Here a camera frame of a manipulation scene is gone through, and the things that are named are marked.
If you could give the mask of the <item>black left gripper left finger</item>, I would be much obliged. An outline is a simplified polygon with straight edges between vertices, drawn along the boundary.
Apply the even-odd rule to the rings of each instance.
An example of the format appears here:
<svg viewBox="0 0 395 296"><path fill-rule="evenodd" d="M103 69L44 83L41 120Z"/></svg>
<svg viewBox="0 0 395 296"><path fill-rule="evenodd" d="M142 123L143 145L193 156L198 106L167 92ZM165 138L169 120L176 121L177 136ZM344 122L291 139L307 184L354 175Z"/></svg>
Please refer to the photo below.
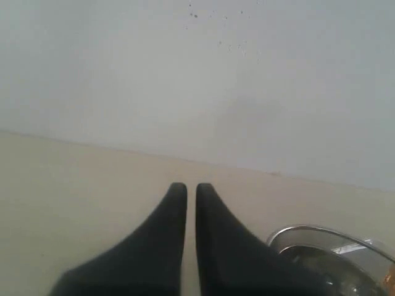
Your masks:
<svg viewBox="0 0 395 296"><path fill-rule="evenodd" d="M180 295L187 188L172 183L155 210L110 250L65 272L51 295Z"/></svg>

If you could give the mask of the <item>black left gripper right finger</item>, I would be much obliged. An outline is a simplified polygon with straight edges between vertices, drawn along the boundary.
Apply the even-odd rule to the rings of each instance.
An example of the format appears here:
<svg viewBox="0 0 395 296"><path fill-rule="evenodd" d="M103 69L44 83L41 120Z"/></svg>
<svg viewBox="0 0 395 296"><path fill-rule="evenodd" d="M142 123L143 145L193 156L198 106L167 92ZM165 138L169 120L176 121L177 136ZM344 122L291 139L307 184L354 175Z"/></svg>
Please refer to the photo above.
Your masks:
<svg viewBox="0 0 395 296"><path fill-rule="evenodd" d="M209 183L197 185L195 217L202 295L326 295L321 276L253 235Z"/></svg>

